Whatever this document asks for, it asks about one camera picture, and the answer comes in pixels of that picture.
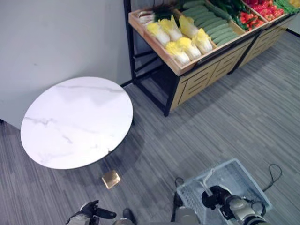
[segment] black glove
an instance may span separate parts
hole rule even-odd
[[[77,214],[84,214],[90,218],[97,216],[104,219],[114,219],[117,216],[114,212],[98,208],[98,203],[99,200],[87,203]]]
[[[84,215],[88,216],[89,218],[93,217],[96,213],[97,208],[98,208],[98,206],[97,206],[98,203],[99,203],[99,200],[87,203],[78,212],[78,214],[84,214]]]

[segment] table top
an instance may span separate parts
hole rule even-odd
[[[54,169],[89,165],[113,151],[133,118],[128,94],[116,83],[80,77],[41,94],[27,110],[21,141],[37,163]]]

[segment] black metal frame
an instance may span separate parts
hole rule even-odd
[[[162,68],[162,65],[155,67],[141,75],[138,75],[138,72],[148,65],[155,62],[159,57],[156,55],[151,58],[149,61],[145,62],[139,68],[135,67],[135,60],[155,53],[154,51],[147,51],[139,54],[135,54],[134,50],[134,38],[133,38],[133,28],[130,26],[128,22],[128,13],[131,12],[131,0],[124,0],[124,11],[125,11],[125,21],[126,21],[126,30],[127,30],[127,41],[128,41],[128,49],[129,49],[129,59],[130,59],[130,69],[131,69],[131,79],[133,84],[135,84],[151,101],[164,112],[165,116],[169,115],[170,108],[174,99],[174,95],[180,80],[180,77],[175,75],[174,73],[170,73],[170,75],[174,78],[174,85],[169,90],[167,103],[164,105],[160,100],[158,100],[152,93],[149,91],[143,84],[142,81],[149,78],[155,72],[159,71]]]
[[[189,70],[188,72],[186,72],[185,74],[181,75],[181,76],[177,76],[172,70],[167,70],[167,75],[169,77],[172,78],[172,84],[171,84],[171,88],[168,91],[168,99],[166,104],[164,105],[160,100],[158,100],[153,93],[151,93],[151,91],[149,91],[143,84],[142,81],[151,77],[155,72],[157,72],[158,70],[160,70],[162,67],[166,66],[168,67],[164,61],[158,56],[154,56],[152,59],[150,59],[149,61],[147,61],[146,63],[144,63],[143,65],[141,65],[139,68],[135,67],[135,60],[146,56],[146,55],[150,55],[155,53],[154,51],[148,51],[148,52],[143,52],[143,53],[139,53],[139,54],[135,54],[134,51],[134,37],[133,37],[133,28],[131,27],[131,25],[128,22],[128,14],[131,12],[131,0],[124,0],[124,12],[125,12],[125,21],[126,21],[126,30],[127,30],[127,41],[128,41],[128,49],[129,49],[129,60],[130,60],[130,69],[131,69],[131,78],[132,78],[132,82],[134,85],[136,85],[148,98],[150,98],[150,100],[160,109],[164,112],[164,116],[168,116],[170,109],[171,109],[171,105],[176,93],[176,89],[178,87],[179,81],[180,81],[180,77],[181,76],[185,76],[189,73],[191,73],[192,71],[195,71],[196,69],[198,69],[199,67],[202,67],[203,65],[209,63],[210,61],[214,60],[215,58],[217,58],[218,56],[220,56],[221,54],[235,48],[237,45],[251,39],[254,37],[254,39],[252,40],[252,42],[250,43],[250,45],[248,46],[248,48],[246,49],[246,51],[243,53],[242,57],[239,59],[239,61],[236,63],[236,65],[233,67],[233,69],[228,73],[231,74],[233,73],[242,63],[242,61],[244,60],[244,58],[246,57],[247,53],[249,52],[249,50],[251,49],[251,47],[253,46],[254,42],[256,41],[256,39],[259,37],[259,35],[264,31],[263,29],[257,29],[256,32],[251,32],[248,35],[245,35],[243,38],[238,39],[237,41],[233,42],[230,45],[227,45],[224,48],[219,49],[218,51],[215,51],[211,54],[209,54],[207,57],[202,58],[201,60],[199,60],[195,66]],[[276,26],[278,23],[282,22],[283,20],[287,19],[288,17],[290,17],[292,15],[287,15],[284,18],[282,18],[280,21],[276,21],[273,25],[271,25],[269,28]],[[141,75],[138,75],[138,72],[147,67],[148,65],[150,65],[151,63],[155,62],[157,59],[161,59],[163,65],[158,66],[152,70],[149,70]]]

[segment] gold table foot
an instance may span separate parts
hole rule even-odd
[[[120,182],[121,177],[118,175],[117,171],[111,170],[109,172],[104,173],[102,176],[102,180],[107,189],[113,188],[117,183]]]

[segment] baseboard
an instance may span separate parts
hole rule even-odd
[[[295,35],[296,37],[300,38],[300,34],[296,33],[295,31],[292,31],[290,29],[286,29],[286,31],[289,32],[289,33],[291,33],[291,34],[293,34],[293,35]]]

